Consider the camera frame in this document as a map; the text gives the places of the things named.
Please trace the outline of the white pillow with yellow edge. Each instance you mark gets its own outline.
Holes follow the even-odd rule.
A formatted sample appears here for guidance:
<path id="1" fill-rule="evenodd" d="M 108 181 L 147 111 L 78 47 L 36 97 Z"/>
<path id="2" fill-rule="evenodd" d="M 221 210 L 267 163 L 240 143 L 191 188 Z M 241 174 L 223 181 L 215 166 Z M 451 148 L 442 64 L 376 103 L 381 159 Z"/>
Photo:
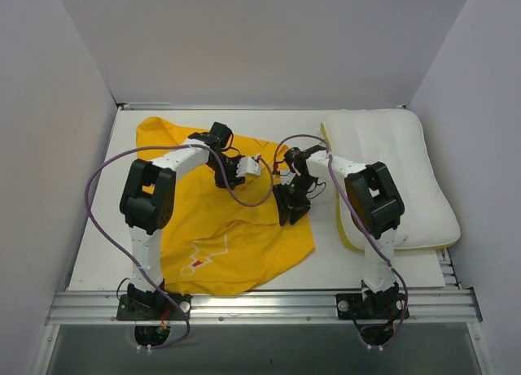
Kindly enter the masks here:
<path id="1" fill-rule="evenodd" d="M 397 251 L 439 250 L 460 239 L 457 217 L 435 178 L 422 124 L 412 111 L 335 111 L 323 118 L 321 134 L 334 155 L 387 166 L 405 204 Z"/>

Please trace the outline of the yellow pillowcase with print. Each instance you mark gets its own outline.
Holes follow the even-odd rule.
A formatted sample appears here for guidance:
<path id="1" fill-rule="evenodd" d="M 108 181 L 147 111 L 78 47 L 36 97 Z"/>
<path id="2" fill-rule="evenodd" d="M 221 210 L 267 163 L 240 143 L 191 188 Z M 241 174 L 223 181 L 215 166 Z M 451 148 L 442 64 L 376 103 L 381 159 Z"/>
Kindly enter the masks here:
<path id="1" fill-rule="evenodd" d="M 206 165 L 177 181 L 165 226 L 165 289 L 179 294 L 237 295 L 264 285 L 315 250 L 309 218 L 280 225 L 269 174 L 249 177 L 229 193 Z"/>

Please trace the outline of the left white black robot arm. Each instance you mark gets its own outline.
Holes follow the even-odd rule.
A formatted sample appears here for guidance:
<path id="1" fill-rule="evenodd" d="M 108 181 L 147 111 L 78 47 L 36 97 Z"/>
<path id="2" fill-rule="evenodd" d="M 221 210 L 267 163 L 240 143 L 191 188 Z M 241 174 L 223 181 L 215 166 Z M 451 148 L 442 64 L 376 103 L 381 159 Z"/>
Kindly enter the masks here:
<path id="1" fill-rule="evenodd" d="M 133 271 L 127 295 L 147 319 L 155 319 L 164 311 L 166 299 L 158 291 L 164 281 L 160 248 L 162 229 L 173 215 L 176 183 L 207 165 L 214 171 L 217 187 L 242 185 L 245 176 L 239 166 L 243 157 L 225 155 L 232 137 L 231 129 L 216 122 L 208 132 L 192 133 L 176 150 L 152 160 L 136 159 L 130 166 L 120 212 L 129 226 L 132 254 L 140 266 Z"/>

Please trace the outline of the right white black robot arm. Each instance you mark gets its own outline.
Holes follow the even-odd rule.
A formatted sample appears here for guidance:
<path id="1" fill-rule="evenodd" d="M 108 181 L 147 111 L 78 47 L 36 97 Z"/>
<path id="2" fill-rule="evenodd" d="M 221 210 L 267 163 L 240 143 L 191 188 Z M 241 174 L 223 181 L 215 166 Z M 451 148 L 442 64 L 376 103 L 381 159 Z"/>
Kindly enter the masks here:
<path id="1" fill-rule="evenodd" d="M 361 164 L 333 155 L 324 146 L 288 150 L 282 159 L 292 179 L 275 185 L 273 195 L 279 224 L 294 225 L 305 216 L 311 202 L 308 192 L 320 179 L 329 180 L 344 201 L 355 227 L 367 240 L 362 279 L 361 307 L 371 317 L 390 308 L 389 292 L 398 290 L 393 265 L 396 231 L 405 205 L 387 166 Z"/>

